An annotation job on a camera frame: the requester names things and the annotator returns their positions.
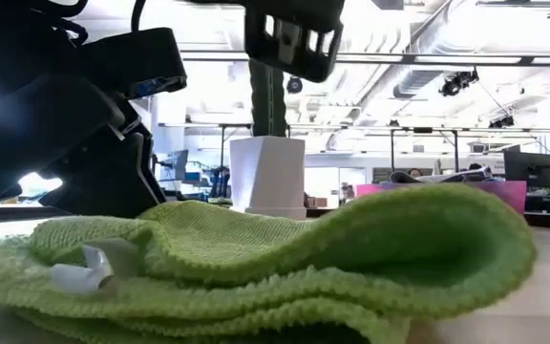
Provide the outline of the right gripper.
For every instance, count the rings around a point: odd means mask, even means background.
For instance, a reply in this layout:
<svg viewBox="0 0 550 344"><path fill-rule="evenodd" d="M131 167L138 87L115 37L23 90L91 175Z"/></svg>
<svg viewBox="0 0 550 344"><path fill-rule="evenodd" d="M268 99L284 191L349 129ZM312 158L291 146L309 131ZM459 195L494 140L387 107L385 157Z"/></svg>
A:
<svg viewBox="0 0 550 344"><path fill-rule="evenodd" d="M345 0L186 0L197 4L240 5L268 14L289 17L325 17L337 19Z"/></svg>

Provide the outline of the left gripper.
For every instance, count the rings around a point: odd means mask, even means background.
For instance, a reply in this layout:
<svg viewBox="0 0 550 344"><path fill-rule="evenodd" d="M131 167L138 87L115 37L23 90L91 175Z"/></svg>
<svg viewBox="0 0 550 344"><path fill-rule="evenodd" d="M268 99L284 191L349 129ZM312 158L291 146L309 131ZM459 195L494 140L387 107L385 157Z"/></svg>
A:
<svg viewBox="0 0 550 344"><path fill-rule="evenodd" d="M130 103L117 106L78 75L41 76L0 98L0 199L52 163L45 173L62 185L39 199L44 206L135 218L164 203L153 136Z"/></svg>

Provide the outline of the lime microfiber towel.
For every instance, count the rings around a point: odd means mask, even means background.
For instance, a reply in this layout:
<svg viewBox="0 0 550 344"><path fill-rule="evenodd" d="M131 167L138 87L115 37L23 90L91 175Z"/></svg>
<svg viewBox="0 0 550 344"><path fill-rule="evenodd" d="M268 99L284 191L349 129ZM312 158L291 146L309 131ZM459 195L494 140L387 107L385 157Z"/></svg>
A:
<svg viewBox="0 0 550 344"><path fill-rule="evenodd" d="M416 319L508 296L535 260L525 219L463 183L308 221L173 202L0 238L0 307L84 344L405 344Z"/></svg>

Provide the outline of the pink plastic bin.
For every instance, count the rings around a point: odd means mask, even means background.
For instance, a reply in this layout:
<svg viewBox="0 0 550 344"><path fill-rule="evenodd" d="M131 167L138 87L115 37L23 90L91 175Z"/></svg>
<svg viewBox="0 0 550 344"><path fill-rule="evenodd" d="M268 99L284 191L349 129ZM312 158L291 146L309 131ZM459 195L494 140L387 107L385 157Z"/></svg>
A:
<svg viewBox="0 0 550 344"><path fill-rule="evenodd" d="M526 182L467 182L466 186L481 189L493 194L511 206L517 213L523 214L527 193ZM369 194L382 193L401 187L435 186L435 183L381 183L381 184L358 184L355 187L357 197Z"/></svg>

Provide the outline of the green cactus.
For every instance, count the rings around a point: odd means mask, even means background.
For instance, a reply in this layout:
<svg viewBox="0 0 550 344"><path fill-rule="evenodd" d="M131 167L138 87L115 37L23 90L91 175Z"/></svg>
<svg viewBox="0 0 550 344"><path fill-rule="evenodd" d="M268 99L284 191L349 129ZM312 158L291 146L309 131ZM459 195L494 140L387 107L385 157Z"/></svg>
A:
<svg viewBox="0 0 550 344"><path fill-rule="evenodd" d="M286 136L284 74L281 70L250 60L253 137Z"/></svg>

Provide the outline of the white faceted plant pot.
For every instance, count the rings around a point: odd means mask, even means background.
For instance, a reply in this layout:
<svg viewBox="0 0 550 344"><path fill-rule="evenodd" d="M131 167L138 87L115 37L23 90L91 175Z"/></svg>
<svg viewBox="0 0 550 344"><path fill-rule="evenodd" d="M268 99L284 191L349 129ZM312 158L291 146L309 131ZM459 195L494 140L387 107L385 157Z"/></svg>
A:
<svg viewBox="0 0 550 344"><path fill-rule="evenodd" d="M304 220L303 140L254 137L229 144L232 208L242 213Z"/></svg>

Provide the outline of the black desktop monitor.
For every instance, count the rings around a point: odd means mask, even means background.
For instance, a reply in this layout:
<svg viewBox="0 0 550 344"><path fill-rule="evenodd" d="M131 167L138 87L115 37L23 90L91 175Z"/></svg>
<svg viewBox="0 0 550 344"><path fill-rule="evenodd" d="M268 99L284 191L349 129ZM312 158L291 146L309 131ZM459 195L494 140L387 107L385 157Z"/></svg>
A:
<svg viewBox="0 0 550 344"><path fill-rule="evenodd" d="M507 181L550 189L550 155L505 151L503 158Z"/></svg>

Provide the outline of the silver ventilation duct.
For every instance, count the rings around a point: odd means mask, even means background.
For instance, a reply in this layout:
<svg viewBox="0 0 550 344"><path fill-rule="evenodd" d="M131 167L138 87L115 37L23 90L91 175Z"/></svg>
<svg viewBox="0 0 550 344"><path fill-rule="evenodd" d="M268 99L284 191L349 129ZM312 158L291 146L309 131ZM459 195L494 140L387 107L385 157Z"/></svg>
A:
<svg viewBox="0 0 550 344"><path fill-rule="evenodd" d="M476 46L462 37L465 19L462 12L471 0L446 0L436 15L415 33L405 48L407 54L469 54ZM442 70L420 70L393 65L383 74L383 91L387 97L412 98L443 73Z"/></svg>

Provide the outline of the black metal gantry frame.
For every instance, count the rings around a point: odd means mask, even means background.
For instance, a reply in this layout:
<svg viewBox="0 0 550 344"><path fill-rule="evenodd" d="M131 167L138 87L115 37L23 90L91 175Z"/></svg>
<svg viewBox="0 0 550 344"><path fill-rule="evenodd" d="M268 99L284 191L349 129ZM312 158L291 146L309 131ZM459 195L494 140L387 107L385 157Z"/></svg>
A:
<svg viewBox="0 0 550 344"><path fill-rule="evenodd" d="M454 147L454 162L455 162L455 172L460 171L459 166L459 148L458 148L458 138L460 129L457 128L448 128L448 127L408 127L408 126L388 126L387 130L390 132L390 163L391 163L391 172L395 171L395 153L394 153L394 134L396 132L413 132L414 134L434 134L438 133L443 136L446 132L450 132L454 136L453 147Z"/></svg>

